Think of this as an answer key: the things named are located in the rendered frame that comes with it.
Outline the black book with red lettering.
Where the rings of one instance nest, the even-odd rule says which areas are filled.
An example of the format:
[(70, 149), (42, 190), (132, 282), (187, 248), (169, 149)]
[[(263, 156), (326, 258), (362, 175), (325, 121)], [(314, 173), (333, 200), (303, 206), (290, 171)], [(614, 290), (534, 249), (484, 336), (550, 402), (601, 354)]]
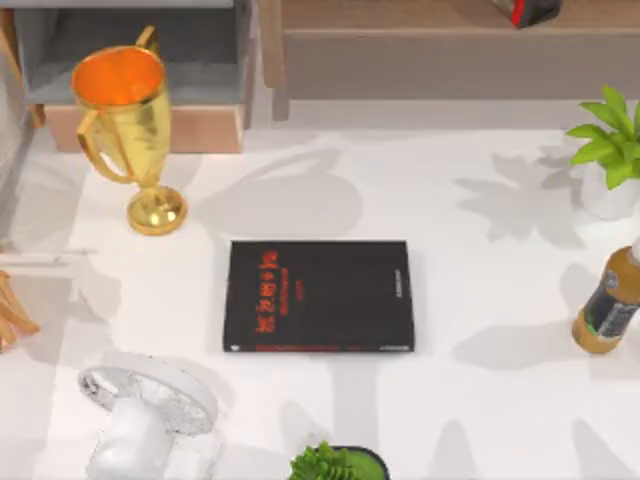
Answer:
[(411, 352), (406, 242), (235, 240), (227, 276), (227, 352)]

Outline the pale wooden drawer front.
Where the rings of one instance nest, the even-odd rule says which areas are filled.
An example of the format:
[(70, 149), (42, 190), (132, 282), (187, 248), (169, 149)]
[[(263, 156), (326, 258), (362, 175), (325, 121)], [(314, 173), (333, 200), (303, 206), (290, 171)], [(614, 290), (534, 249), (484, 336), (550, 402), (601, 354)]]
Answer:
[[(62, 152), (80, 153), (76, 128), (84, 112), (73, 105), (46, 105), (46, 123)], [(172, 153), (239, 153), (245, 131), (244, 105), (187, 105), (172, 108)]]

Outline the gold trophy cup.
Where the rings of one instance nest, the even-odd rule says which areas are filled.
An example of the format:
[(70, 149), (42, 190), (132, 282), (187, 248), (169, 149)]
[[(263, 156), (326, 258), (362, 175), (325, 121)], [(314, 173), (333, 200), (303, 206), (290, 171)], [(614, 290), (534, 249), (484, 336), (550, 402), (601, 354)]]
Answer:
[(171, 101), (156, 28), (146, 26), (133, 45), (85, 57), (72, 71), (71, 87), (84, 109), (76, 138), (89, 162), (105, 179), (139, 188), (127, 206), (131, 228), (149, 236), (175, 231), (188, 208), (177, 190), (160, 184)]

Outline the wooden open shelf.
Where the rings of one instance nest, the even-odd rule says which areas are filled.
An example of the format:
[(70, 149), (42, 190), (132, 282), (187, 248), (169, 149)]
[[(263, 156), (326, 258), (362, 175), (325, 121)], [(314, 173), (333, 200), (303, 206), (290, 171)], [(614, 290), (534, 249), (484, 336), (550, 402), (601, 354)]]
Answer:
[(298, 100), (640, 97), (640, 0), (563, 0), (518, 29), (491, 0), (256, 0), (265, 85)]

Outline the pulled-out drawer with grey inside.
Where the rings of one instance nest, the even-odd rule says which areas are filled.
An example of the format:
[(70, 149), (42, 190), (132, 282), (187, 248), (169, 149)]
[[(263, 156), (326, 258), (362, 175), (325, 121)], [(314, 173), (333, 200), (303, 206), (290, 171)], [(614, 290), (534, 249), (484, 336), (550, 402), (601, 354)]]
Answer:
[(24, 0), (13, 6), (28, 103), (73, 105), (71, 73), (156, 29), (174, 105), (243, 101), (250, 0)]

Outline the green plant in black pot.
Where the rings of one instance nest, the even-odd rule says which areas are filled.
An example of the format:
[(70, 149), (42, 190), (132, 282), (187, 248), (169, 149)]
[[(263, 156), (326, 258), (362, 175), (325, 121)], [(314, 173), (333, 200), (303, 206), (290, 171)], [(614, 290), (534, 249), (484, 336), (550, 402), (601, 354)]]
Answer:
[(287, 480), (391, 480), (384, 460), (362, 446), (308, 445), (290, 461)]

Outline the white desk fan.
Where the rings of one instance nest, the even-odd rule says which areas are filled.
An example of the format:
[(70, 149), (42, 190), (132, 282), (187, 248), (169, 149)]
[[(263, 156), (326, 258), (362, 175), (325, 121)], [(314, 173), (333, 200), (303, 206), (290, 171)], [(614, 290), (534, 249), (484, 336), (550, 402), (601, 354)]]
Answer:
[(108, 412), (87, 480), (213, 480), (219, 403), (199, 378), (163, 360), (112, 351), (77, 382)]

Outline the amber bottle with dark label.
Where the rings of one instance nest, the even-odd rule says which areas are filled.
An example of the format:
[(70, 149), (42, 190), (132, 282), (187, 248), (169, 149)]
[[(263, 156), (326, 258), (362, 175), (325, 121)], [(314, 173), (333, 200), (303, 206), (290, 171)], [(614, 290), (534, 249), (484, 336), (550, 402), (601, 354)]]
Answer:
[(572, 325), (575, 342), (591, 354), (612, 351), (640, 310), (640, 237), (611, 254), (599, 284)]

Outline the green plant in white pot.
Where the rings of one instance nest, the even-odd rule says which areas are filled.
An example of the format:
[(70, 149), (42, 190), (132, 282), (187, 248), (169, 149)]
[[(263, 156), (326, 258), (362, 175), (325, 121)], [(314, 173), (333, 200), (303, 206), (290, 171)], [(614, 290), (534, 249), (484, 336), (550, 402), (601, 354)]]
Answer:
[(566, 135), (583, 142), (570, 165), (583, 169), (581, 206), (601, 220), (621, 220), (640, 206), (640, 100), (633, 108), (616, 88), (602, 86), (600, 101), (580, 107), (595, 121), (582, 123)]

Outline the red and black box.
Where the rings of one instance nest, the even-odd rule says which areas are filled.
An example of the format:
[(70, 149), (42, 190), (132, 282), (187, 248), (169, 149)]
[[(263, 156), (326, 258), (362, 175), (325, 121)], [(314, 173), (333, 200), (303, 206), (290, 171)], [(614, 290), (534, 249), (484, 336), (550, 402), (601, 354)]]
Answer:
[(491, 3), (518, 28), (527, 28), (558, 16), (563, 0), (491, 0)]

